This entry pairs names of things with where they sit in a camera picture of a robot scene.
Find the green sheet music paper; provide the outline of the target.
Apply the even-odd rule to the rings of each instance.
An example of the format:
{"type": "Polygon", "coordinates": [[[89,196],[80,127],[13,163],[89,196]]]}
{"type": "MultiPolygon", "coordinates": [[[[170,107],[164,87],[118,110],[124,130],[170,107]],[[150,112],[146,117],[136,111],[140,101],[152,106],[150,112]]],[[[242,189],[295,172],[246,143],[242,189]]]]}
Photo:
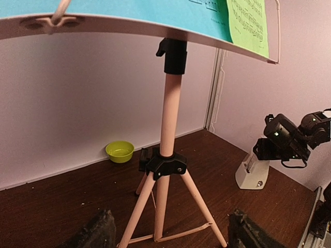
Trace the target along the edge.
{"type": "Polygon", "coordinates": [[[269,57],[265,1],[228,0],[227,7],[233,44],[269,57]]]}

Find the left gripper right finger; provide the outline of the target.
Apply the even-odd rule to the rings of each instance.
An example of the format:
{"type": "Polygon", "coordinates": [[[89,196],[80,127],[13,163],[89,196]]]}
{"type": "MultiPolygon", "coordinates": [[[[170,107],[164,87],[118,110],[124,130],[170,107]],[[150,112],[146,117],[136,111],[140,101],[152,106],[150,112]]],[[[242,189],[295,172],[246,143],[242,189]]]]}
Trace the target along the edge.
{"type": "Polygon", "coordinates": [[[240,209],[229,215],[228,247],[277,248],[283,244],[269,236],[240,209]]]}

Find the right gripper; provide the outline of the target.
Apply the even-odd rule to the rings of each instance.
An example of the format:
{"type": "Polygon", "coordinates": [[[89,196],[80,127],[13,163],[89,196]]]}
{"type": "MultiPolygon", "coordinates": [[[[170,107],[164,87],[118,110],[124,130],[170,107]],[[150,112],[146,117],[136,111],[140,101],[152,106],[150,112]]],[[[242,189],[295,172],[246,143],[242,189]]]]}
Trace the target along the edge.
{"type": "Polygon", "coordinates": [[[272,141],[267,138],[259,138],[253,147],[253,153],[260,161],[267,160],[285,160],[286,153],[277,147],[272,141]]]}

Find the pink music stand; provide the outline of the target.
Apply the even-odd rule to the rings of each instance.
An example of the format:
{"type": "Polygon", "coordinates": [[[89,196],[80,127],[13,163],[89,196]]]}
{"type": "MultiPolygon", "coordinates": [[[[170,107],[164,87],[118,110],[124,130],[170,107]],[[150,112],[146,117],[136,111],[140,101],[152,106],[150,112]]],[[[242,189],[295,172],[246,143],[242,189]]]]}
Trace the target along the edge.
{"type": "Polygon", "coordinates": [[[195,202],[202,211],[207,220],[203,225],[203,228],[210,227],[221,246],[227,247],[226,240],[186,168],[185,159],[174,152],[180,87],[182,76],[185,73],[187,44],[188,42],[194,42],[216,47],[265,61],[267,63],[272,63],[270,57],[263,57],[252,51],[243,49],[233,44],[233,42],[213,39],[198,33],[157,23],[117,17],[67,14],[66,9],[69,6],[70,1],[59,2],[60,4],[58,8],[52,15],[38,15],[21,19],[19,27],[31,31],[31,35],[65,32],[107,32],[138,34],[162,38],[156,53],[158,57],[165,58],[164,71],[166,74],[160,148],[159,152],[155,154],[149,162],[147,169],[145,170],[145,175],[137,189],[139,198],[119,243],[119,247],[127,247],[129,244],[138,241],[132,237],[132,234],[137,226],[153,187],[157,188],[157,200],[155,227],[151,238],[154,239],[155,242],[166,241],[166,237],[163,236],[163,226],[166,213],[169,180],[172,174],[179,174],[181,176],[187,189],[190,191],[195,202]]]}

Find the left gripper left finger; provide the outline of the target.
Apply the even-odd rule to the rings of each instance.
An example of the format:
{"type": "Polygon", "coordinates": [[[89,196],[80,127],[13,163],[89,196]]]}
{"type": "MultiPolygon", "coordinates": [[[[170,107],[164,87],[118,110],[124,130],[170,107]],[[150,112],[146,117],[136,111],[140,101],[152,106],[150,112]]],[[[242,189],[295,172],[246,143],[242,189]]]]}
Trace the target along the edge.
{"type": "Polygon", "coordinates": [[[111,210],[102,210],[62,247],[116,247],[116,225],[111,210]]]}

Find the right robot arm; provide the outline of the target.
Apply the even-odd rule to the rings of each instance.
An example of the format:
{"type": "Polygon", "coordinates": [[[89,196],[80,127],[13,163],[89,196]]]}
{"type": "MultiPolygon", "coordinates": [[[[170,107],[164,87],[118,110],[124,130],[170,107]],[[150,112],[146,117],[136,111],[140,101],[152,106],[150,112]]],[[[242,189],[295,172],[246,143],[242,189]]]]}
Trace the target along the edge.
{"type": "Polygon", "coordinates": [[[307,114],[296,126],[285,115],[265,117],[264,137],[259,138],[253,147],[253,152],[260,161],[279,160],[285,168],[291,168],[285,164],[291,159],[301,160],[307,167],[310,150],[322,143],[330,142],[330,109],[307,114]]]}

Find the blue sheet music paper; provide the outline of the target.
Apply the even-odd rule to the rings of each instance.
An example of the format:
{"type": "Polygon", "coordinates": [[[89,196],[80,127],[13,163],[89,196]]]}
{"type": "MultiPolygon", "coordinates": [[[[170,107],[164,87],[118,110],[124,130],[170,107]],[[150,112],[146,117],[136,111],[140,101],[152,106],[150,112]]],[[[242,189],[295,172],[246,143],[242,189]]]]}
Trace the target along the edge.
{"type": "MultiPolygon", "coordinates": [[[[52,15],[59,1],[1,1],[1,39],[31,35],[21,19],[52,15]]],[[[67,14],[134,19],[232,42],[226,1],[70,1],[67,14]]]]}

